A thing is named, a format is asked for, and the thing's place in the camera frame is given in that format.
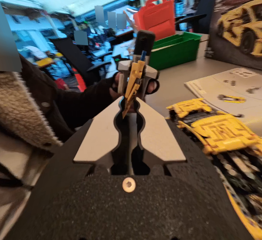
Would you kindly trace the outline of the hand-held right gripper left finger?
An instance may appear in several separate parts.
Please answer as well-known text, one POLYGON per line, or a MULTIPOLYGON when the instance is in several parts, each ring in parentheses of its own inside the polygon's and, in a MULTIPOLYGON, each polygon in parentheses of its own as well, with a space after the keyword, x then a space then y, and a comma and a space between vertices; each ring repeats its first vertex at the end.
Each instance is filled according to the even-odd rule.
POLYGON ((112 152, 120 145, 120 130, 116 117, 122 116, 119 97, 91 121, 90 127, 73 159, 77 164, 103 165, 110 169, 113 165, 112 152))

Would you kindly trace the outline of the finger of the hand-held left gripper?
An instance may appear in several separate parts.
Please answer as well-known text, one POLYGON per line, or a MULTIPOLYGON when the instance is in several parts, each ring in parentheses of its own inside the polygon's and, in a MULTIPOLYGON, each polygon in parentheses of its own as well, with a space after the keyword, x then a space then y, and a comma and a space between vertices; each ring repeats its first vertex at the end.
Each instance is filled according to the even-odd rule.
POLYGON ((117 70, 120 72, 124 72, 124 71, 129 72, 131 69, 131 63, 132 63, 131 60, 121 60, 117 64, 117 70))
POLYGON ((144 78, 149 78, 149 79, 159 79, 159 71, 152 68, 149 65, 145 66, 145 73, 144 73, 144 78))

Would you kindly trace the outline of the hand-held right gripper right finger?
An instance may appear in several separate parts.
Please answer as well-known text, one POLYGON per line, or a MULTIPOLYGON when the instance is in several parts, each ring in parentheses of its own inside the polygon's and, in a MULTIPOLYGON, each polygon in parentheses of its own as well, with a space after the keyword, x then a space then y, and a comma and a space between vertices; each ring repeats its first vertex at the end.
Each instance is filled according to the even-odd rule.
POLYGON ((140 98, 136 98, 136 113, 138 146, 142 150, 142 162, 149 168, 155 165, 186 162, 183 151, 161 114, 140 98))

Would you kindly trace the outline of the yellow brick door panel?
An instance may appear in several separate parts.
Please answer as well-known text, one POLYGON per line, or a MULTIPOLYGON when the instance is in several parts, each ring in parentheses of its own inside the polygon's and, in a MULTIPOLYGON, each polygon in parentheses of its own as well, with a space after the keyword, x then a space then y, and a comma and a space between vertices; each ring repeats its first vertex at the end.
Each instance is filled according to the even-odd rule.
POLYGON ((142 60, 132 63, 131 72, 129 75, 129 79, 126 87, 126 93, 125 93, 125 108, 122 112, 123 119, 125 118, 127 112, 129 111, 131 104, 133 103, 133 100, 140 87, 144 66, 145 66, 145 61, 142 60))

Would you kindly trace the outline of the yellow brick car model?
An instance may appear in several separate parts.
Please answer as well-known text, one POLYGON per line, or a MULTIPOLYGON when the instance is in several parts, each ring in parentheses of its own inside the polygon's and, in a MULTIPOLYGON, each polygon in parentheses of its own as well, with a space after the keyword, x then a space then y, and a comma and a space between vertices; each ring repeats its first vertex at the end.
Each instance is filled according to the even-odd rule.
POLYGON ((166 107, 169 117, 211 161, 230 202, 254 239, 262 238, 262 139, 235 116, 203 98, 166 107))

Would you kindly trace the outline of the person's left forearm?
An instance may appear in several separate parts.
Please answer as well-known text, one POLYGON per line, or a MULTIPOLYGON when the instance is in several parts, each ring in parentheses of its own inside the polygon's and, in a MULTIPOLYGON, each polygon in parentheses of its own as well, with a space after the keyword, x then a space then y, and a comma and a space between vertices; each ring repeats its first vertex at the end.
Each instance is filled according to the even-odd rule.
POLYGON ((81 93, 57 89, 55 103, 70 129, 83 126, 114 102, 109 92, 112 84, 113 77, 102 79, 81 93))

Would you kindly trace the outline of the grey desk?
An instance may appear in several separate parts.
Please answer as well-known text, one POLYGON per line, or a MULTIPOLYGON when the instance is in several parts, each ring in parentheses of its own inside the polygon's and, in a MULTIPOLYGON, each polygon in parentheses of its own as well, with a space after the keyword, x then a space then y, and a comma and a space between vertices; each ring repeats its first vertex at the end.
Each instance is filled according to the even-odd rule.
MULTIPOLYGON (((200 55, 198 55, 196 62, 162 70, 159 77, 159 91, 154 95, 147 96, 147 101, 150 103, 149 106, 166 119, 169 117, 169 110, 166 107, 182 101, 197 99, 198 97, 184 83, 192 81, 200 73, 205 74, 206 69, 211 69, 212 65, 210 63, 206 67, 201 66, 200 62, 203 61, 204 59, 200 59, 200 55)), ((208 177, 208 173, 214 176, 215 167, 201 148, 179 129, 173 121, 170 119, 166 119, 166 121, 186 157, 186 162, 184 163, 163 165, 171 176, 188 177, 187 173, 191 173, 191 176, 200 177, 202 172, 205 178, 208 177)))

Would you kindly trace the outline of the person's left hand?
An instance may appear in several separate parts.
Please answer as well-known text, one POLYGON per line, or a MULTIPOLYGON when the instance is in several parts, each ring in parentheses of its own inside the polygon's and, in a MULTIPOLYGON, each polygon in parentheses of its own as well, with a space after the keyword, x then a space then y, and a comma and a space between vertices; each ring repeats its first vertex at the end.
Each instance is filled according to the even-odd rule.
MULTIPOLYGON (((124 94, 117 93, 120 75, 121 75, 121 72, 116 72, 113 75, 113 84, 112 84, 112 87, 109 88, 110 96, 113 99, 113 101, 119 98, 120 96, 124 96, 124 94)), ((158 89, 159 89, 159 81, 153 79, 152 81, 148 82, 145 95, 142 95, 141 92, 139 92, 137 96, 140 99, 145 100, 144 97, 146 95, 154 94, 155 92, 157 92, 158 89)))

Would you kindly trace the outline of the wooden document stand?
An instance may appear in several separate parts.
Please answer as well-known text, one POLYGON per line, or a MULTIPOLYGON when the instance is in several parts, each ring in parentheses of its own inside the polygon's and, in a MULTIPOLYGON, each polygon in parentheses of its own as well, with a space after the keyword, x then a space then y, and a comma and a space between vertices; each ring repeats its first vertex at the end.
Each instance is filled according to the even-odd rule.
POLYGON ((123 14, 125 14, 127 22, 129 23, 130 27, 133 29, 133 39, 135 39, 136 36, 137 36, 137 33, 138 33, 138 28, 137 28, 137 26, 135 25, 135 22, 132 21, 132 20, 129 18, 128 14, 127 14, 124 10, 123 10, 123 14))

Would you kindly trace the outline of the red plastic carry case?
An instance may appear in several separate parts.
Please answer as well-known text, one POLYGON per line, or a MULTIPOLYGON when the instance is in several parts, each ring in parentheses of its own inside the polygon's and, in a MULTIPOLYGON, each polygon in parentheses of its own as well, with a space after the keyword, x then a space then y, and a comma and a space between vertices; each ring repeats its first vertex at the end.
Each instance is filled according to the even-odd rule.
POLYGON ((174 0, 147 0, 133 19, 138 31, 153 32, 158 41, 175 35, 174 10, 174 0))

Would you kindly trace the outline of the green storage bin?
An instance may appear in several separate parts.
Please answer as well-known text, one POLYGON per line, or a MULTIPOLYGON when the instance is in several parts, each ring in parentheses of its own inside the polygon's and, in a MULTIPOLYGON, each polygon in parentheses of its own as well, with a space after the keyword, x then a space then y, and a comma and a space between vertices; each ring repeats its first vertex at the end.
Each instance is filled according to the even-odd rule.
POLYGON ((201 35, 183 32, 154 42, 149 66, 160 71, 195 61, 201 35))

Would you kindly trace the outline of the orange striped traffic cone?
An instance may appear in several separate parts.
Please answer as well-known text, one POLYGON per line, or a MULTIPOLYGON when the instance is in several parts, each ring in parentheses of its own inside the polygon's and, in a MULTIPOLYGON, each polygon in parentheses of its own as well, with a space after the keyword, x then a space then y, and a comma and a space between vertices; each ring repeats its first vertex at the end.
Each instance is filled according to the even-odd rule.
POLYGON ((85 81, 83 80, 82 76, 79 74, 79 72, 75 68, 72 68, 72 70, 74 72, 74 75, 75 75, 77 83, 78 83, 78 85, 77 85, 78 89, 81 92, 84 92, 87 88, 85 81))

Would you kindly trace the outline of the black office chair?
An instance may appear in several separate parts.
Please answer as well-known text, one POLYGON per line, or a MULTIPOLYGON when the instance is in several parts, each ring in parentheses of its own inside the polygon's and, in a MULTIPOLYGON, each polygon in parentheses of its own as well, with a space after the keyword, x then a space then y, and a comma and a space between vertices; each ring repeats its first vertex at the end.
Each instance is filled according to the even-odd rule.
POLYGON ((77 70, 87 87, 106 78, 106 65, 110 65, 110 61, 93 64, 70 37, 49 40, 54 44, 56 50, 65 57, 68 64, 77 70))

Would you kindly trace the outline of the open instruction booklet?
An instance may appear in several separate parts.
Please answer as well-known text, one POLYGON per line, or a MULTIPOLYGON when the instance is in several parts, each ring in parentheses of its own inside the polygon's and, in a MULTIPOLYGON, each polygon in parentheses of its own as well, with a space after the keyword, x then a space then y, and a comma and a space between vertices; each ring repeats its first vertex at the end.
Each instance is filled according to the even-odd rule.
POLYGON ((261 74, 246 68, 234 68, 184 85, 215 111, 238 117, 255 134, 262 135, 261 74))

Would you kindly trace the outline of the dark toy car set box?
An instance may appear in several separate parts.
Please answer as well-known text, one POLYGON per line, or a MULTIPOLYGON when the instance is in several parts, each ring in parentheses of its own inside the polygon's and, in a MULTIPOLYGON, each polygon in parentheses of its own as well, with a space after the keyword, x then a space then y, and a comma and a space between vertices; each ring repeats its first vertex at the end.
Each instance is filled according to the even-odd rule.
POLYGON ((215 0, 205 57, 262 69, 262 0, 215 0))

